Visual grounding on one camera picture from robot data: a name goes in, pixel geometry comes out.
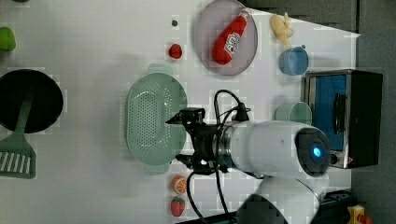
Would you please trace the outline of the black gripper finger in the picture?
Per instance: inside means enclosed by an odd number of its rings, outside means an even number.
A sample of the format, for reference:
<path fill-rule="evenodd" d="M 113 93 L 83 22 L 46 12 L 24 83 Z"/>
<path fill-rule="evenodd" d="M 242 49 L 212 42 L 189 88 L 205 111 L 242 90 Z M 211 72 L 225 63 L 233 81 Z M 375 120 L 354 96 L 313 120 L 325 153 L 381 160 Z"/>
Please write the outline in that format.
<path fill-rule="evenodd" d="M 194 166 L 194 157 L 192 155 L 176 155 L 176 159 L 183 163 L 188 169 L 192 169 Z"/>
<path fill-rule="evenodd" d="M 172 118 L 166 121 L 166 124 L 180 124 L 183 125 L 185 123 L 186 116 L 182 112 L 176 113 Z"/>

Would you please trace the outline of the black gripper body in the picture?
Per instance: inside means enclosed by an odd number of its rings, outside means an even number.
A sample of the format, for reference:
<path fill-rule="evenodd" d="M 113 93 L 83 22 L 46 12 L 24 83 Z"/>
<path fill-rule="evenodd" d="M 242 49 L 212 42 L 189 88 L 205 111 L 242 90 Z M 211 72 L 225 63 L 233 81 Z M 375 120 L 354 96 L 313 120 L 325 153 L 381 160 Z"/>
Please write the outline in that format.
<path fill-rule="evenodd" d="M 217 168 L 227 174 L 228 168 L 219 161 L 222 127 L 218 124 L 196 124 L 188 125 L 186 131 L 191 137 L 194 149 L 189 168 L 198 175 L 211 175 Z"/>

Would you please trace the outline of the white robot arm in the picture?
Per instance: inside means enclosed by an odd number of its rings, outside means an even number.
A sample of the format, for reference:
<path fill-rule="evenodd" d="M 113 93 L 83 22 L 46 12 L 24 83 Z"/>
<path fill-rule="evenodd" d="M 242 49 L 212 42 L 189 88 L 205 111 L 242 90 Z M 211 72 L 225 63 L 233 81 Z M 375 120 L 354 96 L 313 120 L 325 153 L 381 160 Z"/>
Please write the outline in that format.
<path fill-rule="evenodd" d="M 197 175 L 230 169 L 261 181 L 237 209 L 235 224 L 310 224 L 329 186 L 330 144 L 310 125 L 283 121 L 206 124 L 183 109 L 167 121 L 190 135 L 194 153 L 176 156 Z"/>

